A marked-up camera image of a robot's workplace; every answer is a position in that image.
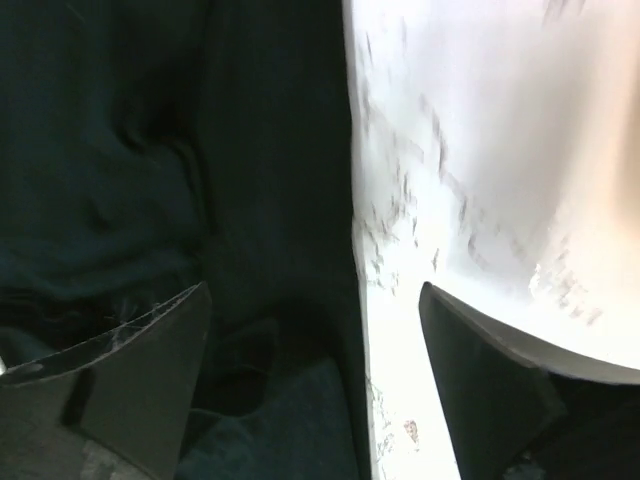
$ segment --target white fabric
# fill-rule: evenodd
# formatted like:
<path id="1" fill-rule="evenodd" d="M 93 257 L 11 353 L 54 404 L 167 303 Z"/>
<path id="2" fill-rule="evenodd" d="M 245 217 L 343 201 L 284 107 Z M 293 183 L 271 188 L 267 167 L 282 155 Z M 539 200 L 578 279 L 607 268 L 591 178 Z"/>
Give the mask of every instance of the white fabric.
<path id="1" fill-rule="evenodd" d="M 459 478 L 424 281 L 640 368 L 640 2 L 350 0 L 345 18 L 374 467 Z"/>

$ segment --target dark green fabric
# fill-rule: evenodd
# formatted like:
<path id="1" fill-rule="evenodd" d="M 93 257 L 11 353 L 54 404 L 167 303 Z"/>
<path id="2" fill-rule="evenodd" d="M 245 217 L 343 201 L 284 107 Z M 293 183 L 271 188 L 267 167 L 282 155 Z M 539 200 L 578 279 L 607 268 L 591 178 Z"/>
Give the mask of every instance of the dark green fabric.
<path id="1" fill-rule="evenodd" d="M 337 366 L 368 480 L 341 2 L 6 0 L 0 58 L 3 318 L 65 348 L 206 280 L 194 406 L 267 312 Z"/>

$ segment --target stain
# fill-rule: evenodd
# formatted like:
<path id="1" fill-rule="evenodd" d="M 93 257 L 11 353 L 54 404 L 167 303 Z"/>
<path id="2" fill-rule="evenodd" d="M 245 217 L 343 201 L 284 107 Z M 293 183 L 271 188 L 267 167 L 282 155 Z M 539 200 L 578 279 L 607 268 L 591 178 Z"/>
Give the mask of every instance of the stain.
<path id="1" fill-rule="evenodd" d="M 433 254 L 433 258 L 431 259 L 431 265 L 433 266 L 433 271 L 438 270 L 438 259 L 440 258 L 440 249 L 436 248 L 436 252 Z"/>
<path id="2" fill-rule="evenodd" d="M 478 249 L 476 248 L 476 240 L 477 234 L 475 232 L 469 235 L 469 241 L 467 242 L 467 252 L 469 253 L 469 257 L 471 257 L 476 265 L 478 265 L 482 270 L 486 270 L 489 267 L 489 264 L 478 253 Z"/>
<path id="3" fill-rule="evenodd" d="M 407 51 L 407 24 L 404 21 L 404 18 L 402 19 L 402 22 L 400 24 L 400 37 L 402 38 L 402 48 L 406 52 Z"/>
<path id="4" fill-rule="evenodd" d="M 586 3 L 587 0 L 544 0 L 542 24 L 560 20 L 569 9 L 573 10 L 574 15 L 580 15 Z"/>
<path id="5" fill-rule="evenodd" d="M 369 34 L 366 34 L 367 37 L 367 52 L 369 53 L 369 61 L 373 64 L 373 51 L 371 50 L 371 39 L 369 38 Z"/>
<path id="6" fill-rule="evenodd" d="M 404 422 L 404 429 L 407 432 L 407 435 L 413 440 L 413 443 L 418 445 L 420 439 L 418 437 L 418 425 L 415 420 L 407 420 Z"/>

